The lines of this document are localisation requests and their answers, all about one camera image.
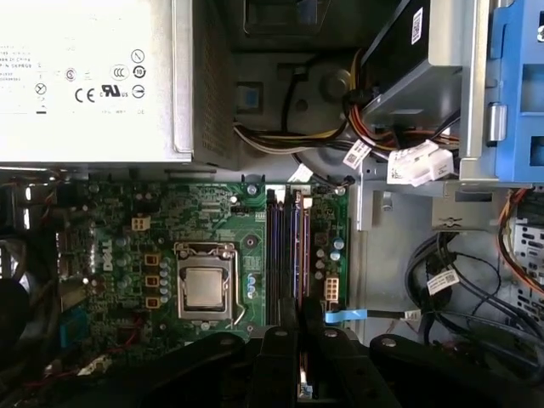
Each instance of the gray metal panel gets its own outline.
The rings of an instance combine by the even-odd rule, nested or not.
[[[371,125],[439,126],[461,103],[457,67],[432,66],[427,61],[374,99],[364,110]]]

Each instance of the ce mark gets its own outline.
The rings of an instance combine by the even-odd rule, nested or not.
[[[81,98],[81,95],[80,95],[81,92],[83,92],[83,88],[79,88],[75,93],[76,101],[79,102],[80,104],[83,103],[83,99]],[[94,103],[94,88],[90,88],[87,91],[87,100],[89,102]]]

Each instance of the barcode sticker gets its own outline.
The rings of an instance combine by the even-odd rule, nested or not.
[[[288,183],[308,183],[314,175],[309,168],[302,163],[298,166],[297,171],[287,180]]]
[[[433,296],[434,294],[443,291],[446,287],[450,287],[456,283],[459,283],[457,272],[453,269],[446,270],[427,282],[428,294]]]
[[[343,159],[343,164],[353,169],[357,169],[360,164],[371,154],[371,148],[357,140],[349,149],[348,154]]]
[[[422,37],[423,27],[423,7],[414,14],[414,20],[411,23],[411,45],[417,43]]]

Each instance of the cpu socket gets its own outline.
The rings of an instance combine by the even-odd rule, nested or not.
[[[177,242],[178,317],[233,320],[238,252],[232,243]]]

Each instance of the ul logo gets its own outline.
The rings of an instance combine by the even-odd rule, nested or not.
[[[117,85],[102,85],[102,92],[100,96],[109,98],[119,98],[121,96],[121,91]]]

